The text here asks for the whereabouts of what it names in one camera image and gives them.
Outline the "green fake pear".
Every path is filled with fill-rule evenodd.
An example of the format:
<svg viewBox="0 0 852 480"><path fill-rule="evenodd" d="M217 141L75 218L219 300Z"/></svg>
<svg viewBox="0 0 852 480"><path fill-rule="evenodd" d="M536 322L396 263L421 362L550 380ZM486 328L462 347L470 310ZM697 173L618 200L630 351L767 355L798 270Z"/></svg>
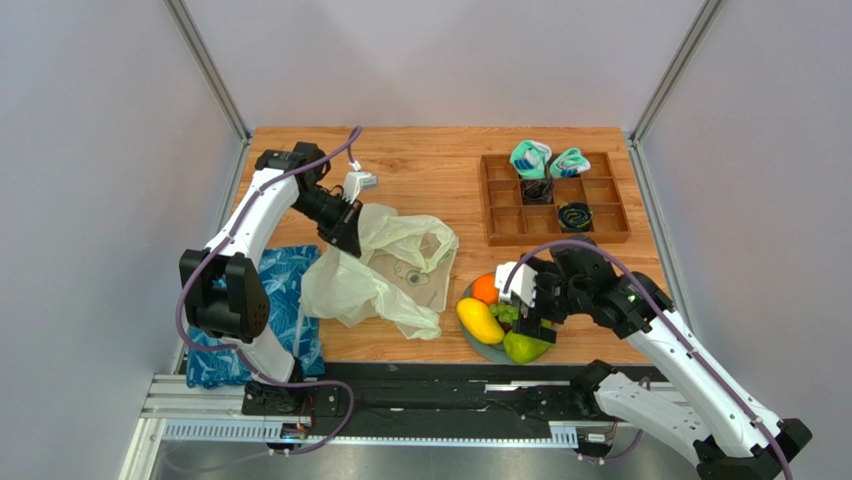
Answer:
<svg viewBox="0 0 852 480"><path fill-rule="evenodd" d="M502 346L511 361L524 365L544 355L553 347L553 343L510 331L505 334Z"/></svg>

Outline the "green fake grapes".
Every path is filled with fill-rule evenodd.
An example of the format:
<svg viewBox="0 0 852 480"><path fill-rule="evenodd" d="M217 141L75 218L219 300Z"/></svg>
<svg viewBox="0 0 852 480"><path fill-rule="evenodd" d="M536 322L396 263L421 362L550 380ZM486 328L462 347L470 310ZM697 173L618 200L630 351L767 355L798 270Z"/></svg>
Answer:
<svg viewBox="0 0 852 480"><path fill-rule="evenodd" d="M489 306L491 315L501 324L511 327L519 318L519 308L506 303L495 303Z"/></svg>

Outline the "yellow fake mango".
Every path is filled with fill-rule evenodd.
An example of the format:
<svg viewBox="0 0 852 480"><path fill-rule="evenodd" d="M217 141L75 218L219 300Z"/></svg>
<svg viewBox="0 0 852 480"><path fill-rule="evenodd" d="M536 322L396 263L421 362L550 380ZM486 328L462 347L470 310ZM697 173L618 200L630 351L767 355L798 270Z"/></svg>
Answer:
<svg viewBox="0 0 852 480"><path fill-rule="evenodd" d="M472 297L463 298L456 303L456 314L477 341L485 345L496 345L503 341L505 332L486 303Z"/></svg>

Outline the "orange fake orange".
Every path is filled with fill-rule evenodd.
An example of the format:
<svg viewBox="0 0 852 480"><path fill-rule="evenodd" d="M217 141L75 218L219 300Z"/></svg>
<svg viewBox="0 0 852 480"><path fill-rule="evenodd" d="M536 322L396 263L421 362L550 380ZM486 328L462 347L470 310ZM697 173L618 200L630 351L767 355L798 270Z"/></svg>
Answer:
<svg viewBox="0 0 852 480"><path fill-rule="evenodd" d="M471 297L488 306L498 304L500 298L495 281L496 277L494 273L480 276L471 285Z"/></svg>

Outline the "pale yellow plastic bag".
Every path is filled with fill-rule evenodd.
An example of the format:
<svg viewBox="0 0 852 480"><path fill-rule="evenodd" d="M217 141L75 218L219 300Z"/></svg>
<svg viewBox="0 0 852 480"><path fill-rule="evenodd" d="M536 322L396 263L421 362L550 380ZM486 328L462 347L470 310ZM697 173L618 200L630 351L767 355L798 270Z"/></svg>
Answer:
<svg viewBox="0 0 852 480"><path fill-rule="evenodd" d="M440 337L460 246L454 230L434 216L366 204L358 234L359 258L330 246L302 276L304 313L347 327L380 317L409 340Z"/></svg>

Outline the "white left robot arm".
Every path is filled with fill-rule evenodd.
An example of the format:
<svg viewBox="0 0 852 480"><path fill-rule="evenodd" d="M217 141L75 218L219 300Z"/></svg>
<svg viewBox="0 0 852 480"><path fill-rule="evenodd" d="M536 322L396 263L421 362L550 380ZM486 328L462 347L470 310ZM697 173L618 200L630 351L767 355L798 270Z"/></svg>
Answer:
<svg viewBox="0 0 852 480"><path fill-rule="evenodd" d="M339 193L321 186L331 155L299 142L290 151L267 150L255 163L247 193L225 226L200 250L179 260L182 289L175 323L186 345L190 327L232 351L251 371L244 409L284 415L306 407L302 368L269 326L272 313L259 276L262 254L281 218L293 209L315 222L321 240L354 257L362 254L358 220L361 192L377 177L351 159Z"/></svg>

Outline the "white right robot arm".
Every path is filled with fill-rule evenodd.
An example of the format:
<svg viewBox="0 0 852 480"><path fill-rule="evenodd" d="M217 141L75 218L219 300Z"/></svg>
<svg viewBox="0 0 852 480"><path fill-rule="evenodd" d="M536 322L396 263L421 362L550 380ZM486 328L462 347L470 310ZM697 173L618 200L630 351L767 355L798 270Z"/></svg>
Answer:
<svg viewBox="0 0 852 480"><path fill-rule="evenodd" d="M812 440L799 419L779 417L701 344L671 299L591 238L577 235L500 264L495 285L516 306L516 333L546 342L569 316L585 314L649 359L681 395L674 403L595 360L570 382L587 417L624 420L686 459L703 479L791 478Z"/></svg>

